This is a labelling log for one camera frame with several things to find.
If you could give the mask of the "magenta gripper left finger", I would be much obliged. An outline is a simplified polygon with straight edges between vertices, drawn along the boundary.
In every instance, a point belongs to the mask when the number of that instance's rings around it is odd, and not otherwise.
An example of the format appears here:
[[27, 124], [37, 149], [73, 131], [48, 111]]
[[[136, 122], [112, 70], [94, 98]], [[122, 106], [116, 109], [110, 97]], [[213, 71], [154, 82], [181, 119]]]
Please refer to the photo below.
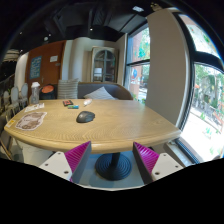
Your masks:
[[56, 152], [40, 168], [72, 183], [78, 183], [90, 154], [91, 142], [88, 141], [65, 153]]

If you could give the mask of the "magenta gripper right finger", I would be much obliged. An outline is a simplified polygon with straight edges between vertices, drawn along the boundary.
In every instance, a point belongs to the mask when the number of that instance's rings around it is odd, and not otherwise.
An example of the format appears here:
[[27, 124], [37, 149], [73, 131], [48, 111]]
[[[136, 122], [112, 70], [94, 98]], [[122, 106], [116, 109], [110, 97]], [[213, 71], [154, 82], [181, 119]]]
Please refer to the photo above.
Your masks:
[[140, 143], [133, 143], [132, 152], [145, 184], [152, 183], [182, 169], [182, 166], [169, 154], [158, 154]]

